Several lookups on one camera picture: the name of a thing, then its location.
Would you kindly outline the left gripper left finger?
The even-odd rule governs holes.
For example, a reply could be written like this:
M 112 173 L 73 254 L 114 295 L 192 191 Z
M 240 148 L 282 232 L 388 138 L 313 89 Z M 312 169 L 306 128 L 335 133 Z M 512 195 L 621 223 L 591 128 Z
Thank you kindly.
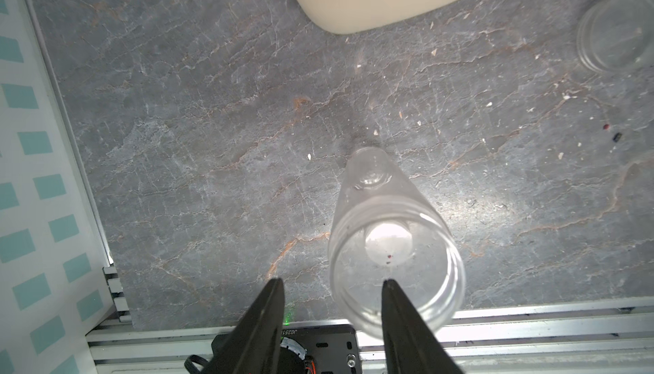
M 269 280 L 203 373 L 278 371 L 284 319 L 284 284 Z

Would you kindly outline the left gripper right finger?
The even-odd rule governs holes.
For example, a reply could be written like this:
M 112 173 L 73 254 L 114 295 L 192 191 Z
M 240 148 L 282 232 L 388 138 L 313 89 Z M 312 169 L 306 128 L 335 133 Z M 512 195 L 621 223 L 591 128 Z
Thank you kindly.
M 449 357 L 396 280 L 385 280 L 381 321 L 389 373 L 456 373 Z

